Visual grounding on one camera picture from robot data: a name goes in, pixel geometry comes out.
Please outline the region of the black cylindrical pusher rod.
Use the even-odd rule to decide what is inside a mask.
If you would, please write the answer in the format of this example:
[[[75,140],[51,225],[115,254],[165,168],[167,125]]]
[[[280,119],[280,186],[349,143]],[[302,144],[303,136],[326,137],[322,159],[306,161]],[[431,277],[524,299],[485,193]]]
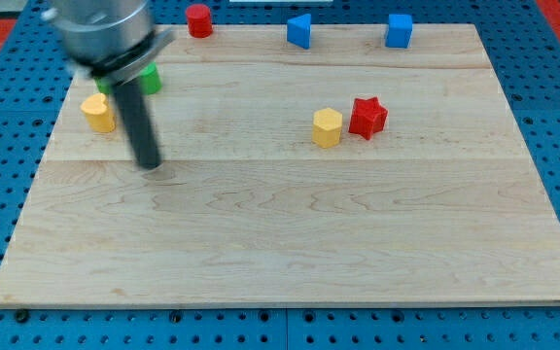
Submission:
[[[137,165],[146,170],[159,167],[162,158],[158,140],[138,81],[117,83],[112,86],[112,94]]]

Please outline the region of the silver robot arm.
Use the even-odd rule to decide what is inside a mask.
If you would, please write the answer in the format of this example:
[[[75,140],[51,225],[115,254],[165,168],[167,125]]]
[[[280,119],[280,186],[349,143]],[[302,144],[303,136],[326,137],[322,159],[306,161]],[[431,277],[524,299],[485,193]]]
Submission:
[[[41,18],[60,33],[65,53],[109,86],[139,167],[162,164],[139,74],[174,40],[156,30],[148,0],[51,0]]]

